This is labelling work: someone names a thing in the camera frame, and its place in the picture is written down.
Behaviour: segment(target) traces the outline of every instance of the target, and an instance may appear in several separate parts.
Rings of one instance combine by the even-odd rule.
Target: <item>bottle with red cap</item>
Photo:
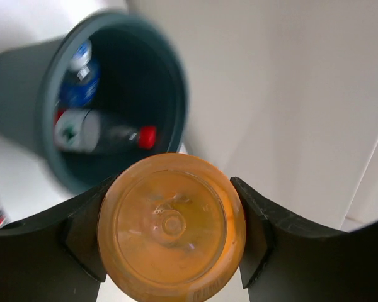
[[[55,119],[55,144],[66,152],[111,154],[132,148],[151,149],[156,127],[127,125],[118,115],[93,109],[59,111]]]

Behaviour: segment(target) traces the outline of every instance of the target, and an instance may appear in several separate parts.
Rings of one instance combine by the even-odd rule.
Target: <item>blue bottle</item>
[[[91,57],[91,49],[91,42],[88,40],[70,60],[60,87],[60,107],[83,107],[93,100],[100,79],[100,68],[95,58]]]

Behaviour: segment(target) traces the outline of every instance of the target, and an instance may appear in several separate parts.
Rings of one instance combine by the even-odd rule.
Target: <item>orange liquid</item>
[[[101,258],[137,301],[205,301],[234,274],[244,213],[228,179],[201,159],[162,154],[126,170],[106,194]]]

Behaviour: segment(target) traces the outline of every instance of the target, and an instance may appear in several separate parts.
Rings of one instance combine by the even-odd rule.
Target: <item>barcode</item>
[[[209,299],[216,292],[220,290],[220,279],[217,279],[215,282],[207,286],[206,288],[198,289],[190,295],[191,299],[188,299],[188,302],[200,302]]]

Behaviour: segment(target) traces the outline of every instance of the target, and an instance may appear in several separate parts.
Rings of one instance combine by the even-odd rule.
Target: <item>dark green bin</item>
[[[93,107],[128,122],[156,125],[152,150],[116,155],[66,154],[53,139],[55,104],[70,58],[87,39],[101,67]],[[65,38],[0,54],[0,134],[42,156],[58,180],[79,194],[138,160],[176,152],[186,117],[182,66],[165,38],[138,16],[103,11]]]

